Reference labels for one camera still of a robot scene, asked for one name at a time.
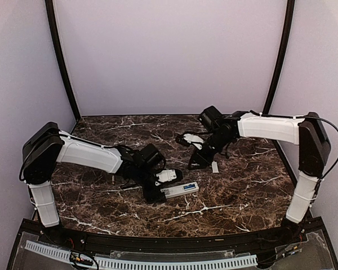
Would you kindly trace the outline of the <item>white remote control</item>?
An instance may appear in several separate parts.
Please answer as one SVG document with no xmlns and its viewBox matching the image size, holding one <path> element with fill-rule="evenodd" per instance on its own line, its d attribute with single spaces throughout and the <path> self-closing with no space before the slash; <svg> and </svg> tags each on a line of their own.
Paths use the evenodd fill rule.
<svg viewBox="0 0 338 270">
<path fill-rule="evenodd" d="M 190 184 L 195 184 L 195 188 L 185 190 L 184 186 L 190 185 Z M 161 191 L 164 193 L 164 195 L 167 199 L 171 199 L 171 198 L 174 198 L 174 197 L 184 196 L 184 195 L 187 195 L 187 194 L 192 194 L 192 193 L 198 192 L 199 186 L 198 186 L 197 182 L 192 182 L 192 183 L 182 184 L 182 185 L 178 185 L 178 186 L 163 188 L 163 189 L 161 189 Z"/>
</svg>

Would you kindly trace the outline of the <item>blue battery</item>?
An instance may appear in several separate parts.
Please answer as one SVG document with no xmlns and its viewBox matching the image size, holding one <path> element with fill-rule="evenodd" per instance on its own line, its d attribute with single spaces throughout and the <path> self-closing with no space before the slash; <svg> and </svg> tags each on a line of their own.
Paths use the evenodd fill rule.
<svg viewBox="0 0 338 270">
<path fill-rule="evenodd" d="M 195 188 L 195 184 L 188 184 L 188 185 L 184 186 L 185 190 L 191 189 L 191 188 Z"/>
</svg>

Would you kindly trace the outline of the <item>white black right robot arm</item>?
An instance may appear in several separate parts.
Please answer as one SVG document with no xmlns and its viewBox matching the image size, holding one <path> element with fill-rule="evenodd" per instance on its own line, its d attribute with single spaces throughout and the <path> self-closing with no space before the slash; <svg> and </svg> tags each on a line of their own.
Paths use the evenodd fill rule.
<svg viewBox="0 0 338 270">
<path fill-rule="evenodd" d="M 205 127 L 205 132 L 185 131 L 177 137 L 184 146 L 194 147 L 188 161 L 189 170 L 216 168 L 215 157 L 220 155 L 228 159 L 229 147 L 237 142 L 266 143 L 265 147 L 256 146 L 248 154 L 254 159 L 277 153 L 280 141 L 298 146 L 299 177 L 285 215 L 289 222 L 276 232 L 276 239 L 281 244 L 290 243 L 298 234 L 296 224 L 304 220 L 318 196 L 321 183 L 336 166 L 336 163 L 327 166 L 331 142 L 324 126 L 329 125 L 337 134 L 338 127 L 315 112 L 289 116 L 250 110 L 224 115 L 214 106 L 204 109 L 198 121 Z"/>
</svg>

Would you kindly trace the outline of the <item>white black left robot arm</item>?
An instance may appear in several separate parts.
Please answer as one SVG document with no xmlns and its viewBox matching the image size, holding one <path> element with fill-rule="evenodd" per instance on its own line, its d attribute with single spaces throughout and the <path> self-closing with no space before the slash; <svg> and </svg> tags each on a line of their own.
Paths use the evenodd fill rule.
<svg viewBox="0 0 338 270">
<path fill-rule="evenodd" d="M 143 191 L 148 203 L 165 201 L 159 184 L 157 165 L 165 159 L 152 144 L 141 149 L 126 145 L 102 145 L 72 136 L 54 122 L 46 123 L 23 145 L 19 180 L 26 183 L 33 195 L 39 218 L 46 227 L 46 236 L 56 245 L 68 241 L 68 232 L 59 226 L 52 190 L 52 175 L 58 165 L 83 167 L 132 180 Z"/>
</svg>

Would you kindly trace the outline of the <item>white battery cover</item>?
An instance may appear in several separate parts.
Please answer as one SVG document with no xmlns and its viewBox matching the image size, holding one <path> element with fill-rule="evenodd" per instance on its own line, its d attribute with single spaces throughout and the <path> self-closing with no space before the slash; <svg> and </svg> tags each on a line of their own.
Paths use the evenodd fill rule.
<svg viewBox="0 0 338 270">
<path fill-rule="evenodd" d="M 216 161 L 212 162 L 211 167 L 212 167 L 212 172 L 213 173 L 219 173 L 219 168 L 218 168 L 218 165 L 217 165 Z"/>
</svg>

